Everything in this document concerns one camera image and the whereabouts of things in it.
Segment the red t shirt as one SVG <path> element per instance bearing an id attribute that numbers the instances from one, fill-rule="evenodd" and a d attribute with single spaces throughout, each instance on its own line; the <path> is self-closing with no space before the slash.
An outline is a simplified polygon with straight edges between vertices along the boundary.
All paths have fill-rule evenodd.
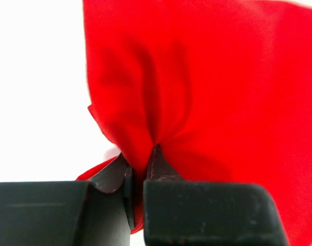
<path id="1" fill-rule="evenodd" d="M 252 182 L 312 243 L 312 8 L 84 1 L 89 111 L 139 181 L 160 145 L 186 179 Z"/>

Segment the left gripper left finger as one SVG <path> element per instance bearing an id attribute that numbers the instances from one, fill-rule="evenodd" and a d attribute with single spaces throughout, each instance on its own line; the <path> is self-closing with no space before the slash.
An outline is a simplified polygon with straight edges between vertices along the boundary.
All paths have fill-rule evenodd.
<path id="1" fill-rule="evenodd" d="M 132 176 L 119 155 L 87 181 L 0 182 L 0 245 L 129 245 Z"/>

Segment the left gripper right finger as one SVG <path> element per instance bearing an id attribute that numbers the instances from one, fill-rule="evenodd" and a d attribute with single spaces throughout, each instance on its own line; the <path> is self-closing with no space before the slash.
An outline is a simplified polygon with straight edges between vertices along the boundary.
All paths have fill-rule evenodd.
<path id="1" fill-rule="evenodd" d="M 185 181 L 160 146 L 148 161 L 143 203 L 147 245 L 288 245 L 263 187 Z"/>

